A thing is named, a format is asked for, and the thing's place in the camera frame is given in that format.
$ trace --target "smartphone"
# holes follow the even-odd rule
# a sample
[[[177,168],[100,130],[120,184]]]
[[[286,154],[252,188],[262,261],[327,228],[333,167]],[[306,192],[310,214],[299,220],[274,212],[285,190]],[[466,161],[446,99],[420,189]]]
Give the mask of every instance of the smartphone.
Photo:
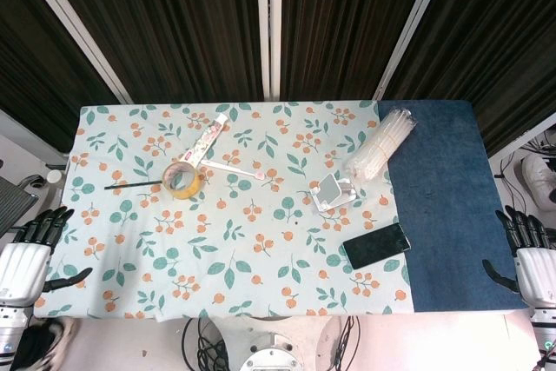
[[[411,248],[399,223],[357,236],[343,243],[354,269],[400,254]]]

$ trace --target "packing tape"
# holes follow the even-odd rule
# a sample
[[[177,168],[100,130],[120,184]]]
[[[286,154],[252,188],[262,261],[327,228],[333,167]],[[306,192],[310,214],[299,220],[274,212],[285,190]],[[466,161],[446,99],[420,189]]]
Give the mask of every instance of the packing tape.
[[[162,185],[176,199],[189,199],[201,189],[201,173],[188,162],[174,162],[164,170]]]

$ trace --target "floral tablecloth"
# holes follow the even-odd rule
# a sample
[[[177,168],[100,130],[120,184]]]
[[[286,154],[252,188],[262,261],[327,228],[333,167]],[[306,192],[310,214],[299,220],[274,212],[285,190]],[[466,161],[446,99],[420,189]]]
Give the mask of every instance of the floral tablecloth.
[[[174,200],[160,179],[205,125],[229,121],[208,158],[265,181],[202,169],[202,191]],[[406,260],[353,271],[341,243],[397,222],[387,169],[354,202],[316,210],[309,186],[379,124],[377,104],[224,103],[82,108],[63,204],[76,210],[48,279],[86,267],[44,294],[39,316],[99,318],[356,315],[413,312]]]

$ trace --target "dark curtain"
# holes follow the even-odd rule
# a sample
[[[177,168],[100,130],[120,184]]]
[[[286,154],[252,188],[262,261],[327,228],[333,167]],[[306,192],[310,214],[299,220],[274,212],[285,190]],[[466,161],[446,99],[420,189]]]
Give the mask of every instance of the dark curtain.
[[[492,155],[556,111],[556,0],[432,0],[384,98],[470,101]]]
[[[281,99],[373,93],[415,0],[282,0]]]
[[[79,109],[116,99],[44,0],[0,0],[0,108],[69,152]]]
[[[69,0],[136,103],[262,100],[257,0]]]

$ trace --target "robotic hand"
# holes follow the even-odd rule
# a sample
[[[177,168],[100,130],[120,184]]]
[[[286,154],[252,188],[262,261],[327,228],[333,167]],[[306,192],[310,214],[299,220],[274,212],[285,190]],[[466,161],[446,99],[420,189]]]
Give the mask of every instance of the robotic hand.
[[[39,295],[76,284],[92,271],[45,282],[50,255],[73,212],[64,206],[42,212],[19,229],[0,255],[0,370],[10,369]]]
[[[541,360],[533,371],[556,371],[556,234],[545,229],[536,217],[506,206],[509,217],[496,215],[506,230],[517,281],[501,276],[489,260],[483,260],[488,276],[498,284],[521,294],[531,309],[531,323]]]

